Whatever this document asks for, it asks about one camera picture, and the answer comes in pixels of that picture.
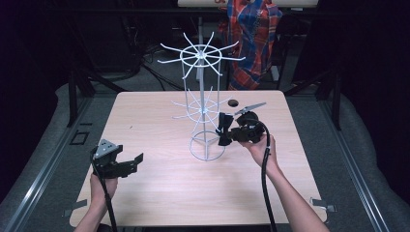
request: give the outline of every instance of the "black device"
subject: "black device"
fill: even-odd
[[[233,128],[231,131],[229,131],[226,135],[227,138],[238,142],[259,142],[260,136],[262,136],[265,130],[263,129],[262,125],[257,122],[257,120],[258,117],[254,112],[246,112],[236,120],[239,128]]]
[[[236,122],[239,125],[239,128],[233,128],[229,131],[229,127],[233,122],[233,116],[230,114],[220,113],[220,124],[216,132],[220,136],[220,146],[227,146],[232,141],[238,142],[249,142],[257,143],[260,141],[260,137],[265,131],[262,123],[259,122],[256,113],[250,111],[256,107],[265,104],[265,102],[260,104],[255,104],[247,106],[234,115],[242,114]]]
[[[100,145],[91,152],[91,164],[93,165],[93,174],[98,176],[102,189],[105,194],[105,204],[111,220],[112,231],[117,232],[117,223],[115,221],[114,211],[112,209],[111,197],[108,194],[105,185],[105,179],[126,178],[136,172],[136,167],[142,162],[144,154],[141,153],[134,160],[117,162],[117,155],[123,151],[123,145],[102,139]]]
[[[136,172],[136,167],[143,161],[144,154],[140,154],[134,160],[117,162],[117,155],[123,151],[123,145],[115,145],[105,139],[102,139],[100,145],[96,147],[93,163],[95,164],[94,174],[99,172],[103,179],[112,179],[117,177],[128,177]]]

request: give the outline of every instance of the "white wire rack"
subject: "white wire rack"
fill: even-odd
[[[211,46],[210,43],[214,37],[212,33],[210,40],[207,44],[193,44],[190,39],[184,33],[185,39],[190,43],[184,49],[178,49],[174,47],[169,47],[161,43],[161,45],[170,50],[180,52],[180,57],[174,60],[161,61],[158,62],[162,64],[181,62],[182,72],[185,88],[185,103],[177,103],[173,101],[174,104],[180,105],[186,108],[187,112],[185,115],[173,117],[175,119],[179,118],[190,118],[195,122],[195,125],[192,130],[192,137],[190,140],[190,152],[200,160],[215,160],[219,158],[223,152],[224,147],[218,146],[219,136],[215,133],[215,129],[218,127],[215,124],[215,120],[219,118],[220,115],[220,104],[226,102],[229,99],[220,101],[220,61],[221,60],[235,60],[240,61],[244,60],[243,58],[230,58],[223,57],[222,51],[235,46],[237,43],[223,47],[216,48]],[[217,87],[217,99],[212,100],[211,96],[213,94],[213,87],[210,88],[208,93],[205,96],[204,91],[204,69],[211,68],[218,76],[218,87]],[[190,72],[196,69],[197,77],[199,80],[199,96],[195,96],[193,92],[187,88],[187,77]],[[207,129],[207,124],[211,125],[212,130]]]

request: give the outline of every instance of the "person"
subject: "person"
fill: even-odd
[[[106,189],[109,196],[112,198],[118,186],[118,178],[105,179]],[[90,232],[97,231],[100,226],[107,208],[105,205],[105,193],[99,178],[95,174],[90,177],[91,187],[91,204],[87,213],[82,218],[74,232]]]
[[[258,143],[240,142],[243,147],[246,147],[250,151],[253,159],[259,166],[262,165],[265,154],[266,138],[267,135],[263,134]],[[270,139],[271,154],[266,164],[266,175],[272,184],[274,184],[292,231],[329,231],[320,217],[311,209],[301,194],[293,188],[283,175],[277,161],[276,141],[272,135]]]
[[[295,232],[329,231],[320,217],[311,209],[301,194],[293,188],[283,175],[277,161],[276,141],[272,135],[270,135],[270,139],[271,153],[266,164],[266,175],[278,192],[280,202],[289,220],[290,227]],[[267,144],[267,135],[263,134],[258,143],[240,142],[240,144],[249,150],[255,162],[261,166]],[[100,222],[107,211],[103,188],[98,177],[92,174],[90,182],[91,205],[84,218],[74,230],[75,232],[97,231]],[[112,198],[117,189],[118,180],[107,179],[105,180],[105,184],[108,193]]]

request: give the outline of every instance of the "red plaid shirt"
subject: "red plaid shirt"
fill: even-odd
[[[246,57],[232,61],[229,89],[256,89],[262,73],[271,67],[272,45],[282,13],[271,0],[229,0],[227,14],[228,42],[239,42],[233,47],[233,57]]]

